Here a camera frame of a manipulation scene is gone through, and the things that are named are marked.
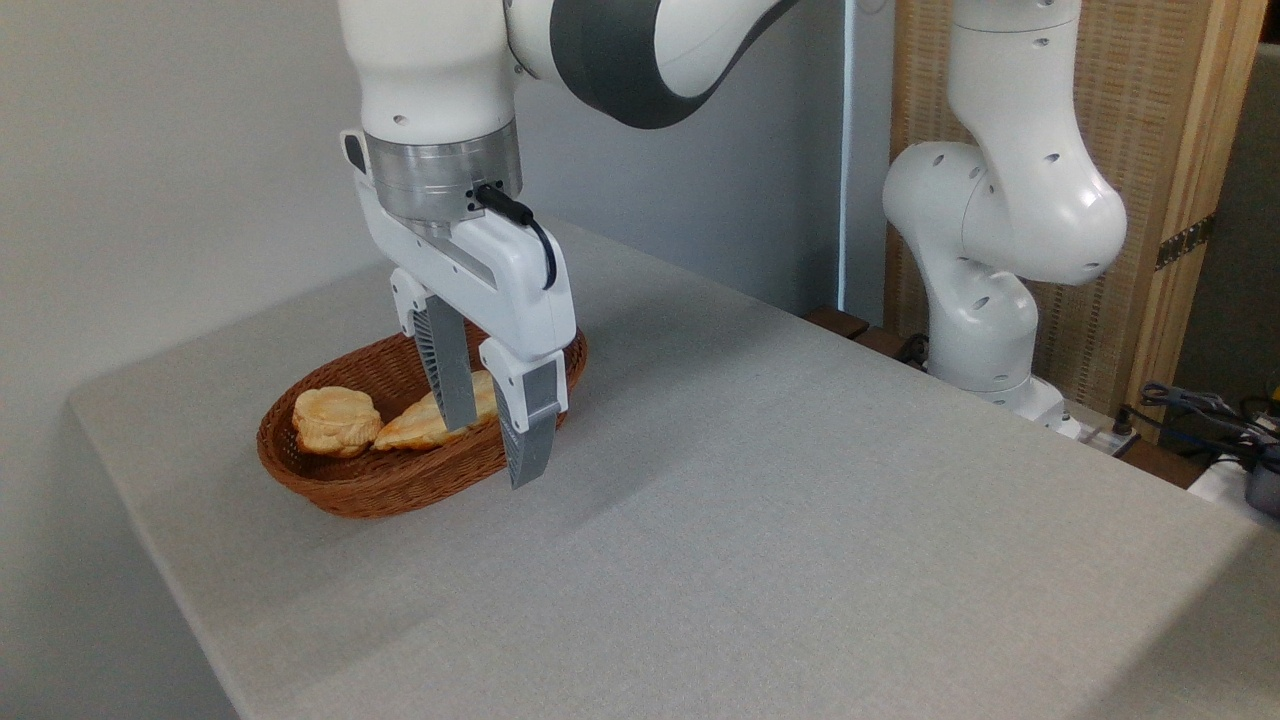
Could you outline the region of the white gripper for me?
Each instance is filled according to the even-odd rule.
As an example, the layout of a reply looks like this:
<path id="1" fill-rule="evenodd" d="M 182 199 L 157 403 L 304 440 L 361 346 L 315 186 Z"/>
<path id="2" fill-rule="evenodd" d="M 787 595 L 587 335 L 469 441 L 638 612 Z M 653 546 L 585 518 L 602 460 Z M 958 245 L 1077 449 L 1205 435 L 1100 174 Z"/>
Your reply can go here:
<path id="1" fill-rule="evenodd" d="M 492 336 L 479 352 L 495 388 L 511 486 L 538 479 L 568 409 L 561 350 L 577 322 L 556 241 L 475 196 L 485 186 L 520 193 L 516 131 L 403 145 L 348 129 L 342 141 L 372 241 L 398 266 L 390 286 L 399 325 L 445 428 L 477 420 L 466 316 Z"/>

